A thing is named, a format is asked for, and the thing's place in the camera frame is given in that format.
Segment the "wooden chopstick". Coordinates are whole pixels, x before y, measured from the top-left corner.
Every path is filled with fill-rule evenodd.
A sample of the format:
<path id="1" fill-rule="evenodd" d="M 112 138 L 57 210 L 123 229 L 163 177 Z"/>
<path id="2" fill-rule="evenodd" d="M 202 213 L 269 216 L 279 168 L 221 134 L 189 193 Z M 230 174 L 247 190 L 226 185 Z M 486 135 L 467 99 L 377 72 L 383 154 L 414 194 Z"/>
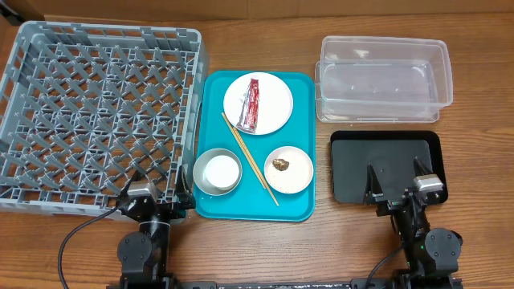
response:
<path id="1" fill-rule="evenodd" d="M 271 191 L 271 188 L 269 186 L 269 184 L 266 182 L 263 174 L 261 173 L 258 165 L 256 164 L 253 156 L 251 155 L 248 147 L 246 146 L 246 144 L 244 143 L 243 141 L 243 138 L 240 136 L 239 132 L 237 131 L 236 128 L 234 128 L 231 124 L 230 124 L 230 121 L 227 119 L 226 115 L 224 112 L 221 113 L 222 115 L 222 118 L 224 119 L 227 127 L 230 129 L 233 137 L 235 138 L 236 142 L 238 143 L 240 149 L 242 150 L 245 158 L 247 159 L 247 162 L 249 163 L 250 167 L 252 168 L 254 174 L 256 175 L 256 177 L 258 178 L 261 186 L 270 194 L 273 202 L 275 203 L 276 206 L 279 206 L 279 203 L 275 197 L 275 195 L 273 194 L 273 192 Z"/>
<path id="2" fill-rule="evenodd" d="M 250 154 L 250 151 L 248 150 L 248 148 L 247 148 L 246 144 L 244 143 L 242 137 L 239 135 L 239 133 L 238 133 L 236 128 L 232 127 L 231 125 L 230 125 L 230 128 L 231 128 L 231 130 L 233 132 L 233 135 L 235 136 L 236 141 L 239 144 L 239 147 L 242 149 L 243 154 L 245 155 L 248 163 L 250 164 L 250 166 L 252 167 L 252 170 L 254 171 L 255 175 L 259 179 L 259 182 L 261 183 L 262 187 L 264 189 L 266 189 L 267 187 L 264 184 L 263 176 L 262 176 L 261 172 L 259 171 L 259 169 L 257 167 L 257 164 L 255 163 L 252 155 Z"/>

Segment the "brown food scrap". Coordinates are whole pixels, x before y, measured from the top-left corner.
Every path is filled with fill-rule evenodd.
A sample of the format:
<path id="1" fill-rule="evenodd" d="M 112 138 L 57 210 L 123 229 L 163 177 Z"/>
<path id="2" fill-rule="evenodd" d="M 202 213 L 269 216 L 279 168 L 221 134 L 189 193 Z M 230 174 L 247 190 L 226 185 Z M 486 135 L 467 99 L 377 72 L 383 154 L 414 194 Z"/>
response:
<path id="1" fill-rule="evenodd" d="M 290 163 L 282 158 L 276 158 L 272 161 L 272 165 L 279 171 L 285 171 L 288 169 Z"/>

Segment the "grey round bowl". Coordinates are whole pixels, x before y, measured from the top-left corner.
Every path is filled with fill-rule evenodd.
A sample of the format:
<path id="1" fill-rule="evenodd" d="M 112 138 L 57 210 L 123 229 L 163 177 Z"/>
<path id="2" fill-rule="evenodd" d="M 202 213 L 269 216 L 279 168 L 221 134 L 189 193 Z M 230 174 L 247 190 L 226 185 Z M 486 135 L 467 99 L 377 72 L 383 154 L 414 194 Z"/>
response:
<path id="1" fill-rule="evenodd" d="M 235 161 L 237 161 L 239 165 L 239 179 L 236 182 L 236 184 L 229 190 L 221 190 L 218 188 L 213 187 L 205 178 L 204 171 L 207 163 L 214 157 L 220 156 L 220 155 L 226 155 L 229 157 L 232 157 Z M 204 193 L 211 195 L 211 196 L 222 196 L 224 194 L 227 194 L 234 190 L 236 186 L 239 184 L 243 174 L 243 169 L 241 162 L 239 158 L 230 150 L 228 149 L 210 149 L 208 151 L 205 151 L 195 162 L 194 164 L 194 183 L 195 185 Z"/>

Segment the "red snack wrapper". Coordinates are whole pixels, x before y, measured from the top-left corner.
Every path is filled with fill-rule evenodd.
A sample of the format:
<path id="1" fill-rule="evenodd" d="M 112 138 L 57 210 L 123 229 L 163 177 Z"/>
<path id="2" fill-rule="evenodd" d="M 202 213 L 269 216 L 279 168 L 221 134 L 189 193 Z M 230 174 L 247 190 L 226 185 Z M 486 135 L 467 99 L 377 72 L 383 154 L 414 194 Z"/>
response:
<path id="1" fill-rule="evenodd" d="M 259 114 L 259 81 L 251 79 L 244 94 L 243 107 L 236 127 L 244 132 L 255 133 Z"/>

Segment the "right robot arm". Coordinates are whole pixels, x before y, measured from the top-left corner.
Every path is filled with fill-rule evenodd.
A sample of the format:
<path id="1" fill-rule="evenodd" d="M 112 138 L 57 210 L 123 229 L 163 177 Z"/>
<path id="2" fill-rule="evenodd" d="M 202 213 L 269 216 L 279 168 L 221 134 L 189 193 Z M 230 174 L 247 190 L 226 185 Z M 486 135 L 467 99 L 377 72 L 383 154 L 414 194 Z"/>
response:
<path id="1" fill-rule="evenodd" d="M 389 216 L 401 245 L 384 257 L 369 273 L 365 288 L 461 288 L 458 259 L 463 239 L 460 234 L 445 228 L 430 227 L 426 208 L 435 204 L 445 185 L 437 174 L 419 158 L 413 160 L 414 185 L 404 189 L 397 199 L 384 199 L 380 182 L 372 165 L 367 166 L 367 181 L 363 202 L 377 207 L 377 216 Z M 406 257 L 407 268 L 396 270 L 387 279 L 375 274 L 399 252 Z"/>

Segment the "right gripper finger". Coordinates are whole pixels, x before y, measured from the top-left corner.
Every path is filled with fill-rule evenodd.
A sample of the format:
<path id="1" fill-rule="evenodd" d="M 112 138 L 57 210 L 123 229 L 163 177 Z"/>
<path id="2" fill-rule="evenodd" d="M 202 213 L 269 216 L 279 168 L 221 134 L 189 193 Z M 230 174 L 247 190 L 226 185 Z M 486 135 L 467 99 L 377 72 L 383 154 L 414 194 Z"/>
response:
<path id="1" fill-rule="evenodd" d="M 415 157 L 413 160 L 414 173 L 416 177 L 426 176 L 432 174 L 432 171 L 428 169 L 419 157 Z"/>
<path id="2" fill-rule="evenodd" d="M 365 197 L 382 197 L 383 191 L 371 164 L 367 165 L 366 176 Z"/>

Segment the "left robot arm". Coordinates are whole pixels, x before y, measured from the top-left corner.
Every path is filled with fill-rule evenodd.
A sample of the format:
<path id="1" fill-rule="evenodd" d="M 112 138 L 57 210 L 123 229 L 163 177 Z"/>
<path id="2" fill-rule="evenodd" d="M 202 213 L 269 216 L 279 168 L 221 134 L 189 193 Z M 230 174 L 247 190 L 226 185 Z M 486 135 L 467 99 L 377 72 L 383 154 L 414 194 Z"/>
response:
<path id="1" fill-rule="evenodd" d="M 121 190 L 118 210 L 139 223 L 139 229 L 125 235 L 117 248 L 121 263 L 120 288 L 169 288 L 181 285 L 167 271 L 171 225 L 186 218 L 196 206 L 186 173 L 178 170 L 171 202 L 160 203 L 161 191 L 144 174 L 135 172 Z"/>

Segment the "white paper cup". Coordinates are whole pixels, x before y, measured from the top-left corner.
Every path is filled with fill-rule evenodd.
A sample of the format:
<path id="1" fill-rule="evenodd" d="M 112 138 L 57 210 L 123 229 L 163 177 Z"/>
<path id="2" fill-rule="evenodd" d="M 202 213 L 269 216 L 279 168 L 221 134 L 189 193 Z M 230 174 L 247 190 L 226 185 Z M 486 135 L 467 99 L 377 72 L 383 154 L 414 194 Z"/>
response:
<path id="1" fill-rule="evenodd" d="M 204 176 L 213 187 L 229 190 L 239 179 L 239 165 L 232 157 L 216 156 L 207 163 Z"/>

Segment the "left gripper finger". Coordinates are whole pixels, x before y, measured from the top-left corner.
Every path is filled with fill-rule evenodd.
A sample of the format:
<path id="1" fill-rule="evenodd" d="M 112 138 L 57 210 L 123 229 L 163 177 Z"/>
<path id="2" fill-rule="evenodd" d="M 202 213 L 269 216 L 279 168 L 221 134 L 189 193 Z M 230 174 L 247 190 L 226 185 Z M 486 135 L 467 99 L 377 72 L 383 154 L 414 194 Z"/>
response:
<path id="1" fill-rule="evenodd" d="M 189 201 L 191 197 L 190 186 L 186 180 L 186 172 L 183 165 L 178 167 L 174 195 L 179 201 Z"/>
<path id="2" fill-rule="evenodd" d="M 125 185 L 125 188 L 128 189 L 129 186 L 134 182 L 134 181 L 139 181 L 141 179 L 141 173 L 139 171 L 135 171 L 134 174 L 132 175 L 132 177 L 128 180 L 127 184 Z"/>

